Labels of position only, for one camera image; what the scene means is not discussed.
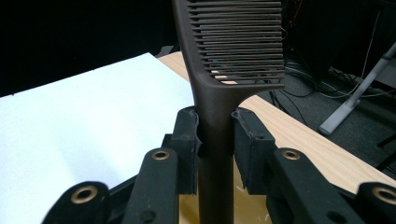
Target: wooden table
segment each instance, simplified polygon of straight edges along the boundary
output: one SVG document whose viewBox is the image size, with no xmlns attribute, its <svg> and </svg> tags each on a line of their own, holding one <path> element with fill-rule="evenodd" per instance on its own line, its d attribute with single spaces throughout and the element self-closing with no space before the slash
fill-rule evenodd
<svg viewBox="0 0 396 224">
<path fill-rule="evenodd" d="M 161 57 L 160 61 L 188 80 L 183 56 L 180 52 Z M 259 96 L 248 98 L 240 106 L 256 113 L 274 136 L 278 147 L 291 147 L 302 151 L 332 184 L 354 193 L 362 182 L 376 181 L 396 187 L 395 180 L 265 102 Z M 268 221 L 264 198 L 248 196 L 244 192 L 236 168 L 234 169 L 234 177 L 235 223 L 263 223 L 265 220 Z M 196 198 L 181 198 L 180 223 L 198 222 Z"/>
</svg>

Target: white paper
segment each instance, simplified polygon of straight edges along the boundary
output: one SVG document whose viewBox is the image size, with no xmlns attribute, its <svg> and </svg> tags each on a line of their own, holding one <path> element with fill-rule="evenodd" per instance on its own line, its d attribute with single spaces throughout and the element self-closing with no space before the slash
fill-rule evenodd
<svg viewBox="0 0 396 224">
<path fill-rule="evenodd" d="M 149 54 L 0 98 L 0 223 L 40 223 L 77 183 L 136 175 L 190 105 L 190 84 Z"/>
</svg>

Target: black comb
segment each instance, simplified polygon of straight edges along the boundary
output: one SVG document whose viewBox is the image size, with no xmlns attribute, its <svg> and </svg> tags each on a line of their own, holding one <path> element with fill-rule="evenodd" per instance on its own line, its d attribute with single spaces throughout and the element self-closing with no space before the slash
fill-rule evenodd
<svg viewBox="0 0 396 224">
<path fill-rule="evenodd" d="M 201 223 L 233 223 L 233 121 L 248 97 L 283 88 L 280 1 L 173 0 L 198 135 Z"/>
</svg>

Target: metal leg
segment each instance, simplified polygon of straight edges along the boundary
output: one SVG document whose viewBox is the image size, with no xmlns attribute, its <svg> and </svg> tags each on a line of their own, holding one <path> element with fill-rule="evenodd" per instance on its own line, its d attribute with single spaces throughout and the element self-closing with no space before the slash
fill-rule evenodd
<svg viewBox="0 0 396 224">
<path fill-rule="evenodd" d="M 369 75 L 363 80 L 359 87 L 353 92 L 352 96 L 349 97 L 337 110 L 335 110 L 318 128 L 318 131 L 324 135 L 330 135 L 335 128 L 349 115 L 350 112 L 359 103 L 361 95 L 369 88 L 371 83 L 381 74 L 382 70 L 388 65 L 390 59 L 396 53 L 396 42 L 388 50 L 387 53 L 375 65 Z"/>
</svg>

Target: wooden surface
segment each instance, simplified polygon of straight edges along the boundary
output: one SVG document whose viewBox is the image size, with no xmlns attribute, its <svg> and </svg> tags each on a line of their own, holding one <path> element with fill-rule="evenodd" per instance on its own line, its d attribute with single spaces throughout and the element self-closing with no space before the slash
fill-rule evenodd
<svg viewBox="0 0 396 224">
<path fill-rule="evenodd" d="M 160 61 L 188 80 L 180 52 L 161 57 Z M 278 147 L 291 147 L 302 151 L 334 185 L 351 192 L 356 192 L 360 183 L 369 181 L 382 182 L 396 187 L 395 180 L 307 128 L 262 98 L 252 96 L 240 106 L 256 113 L 274 136 Z"/>
</svg>

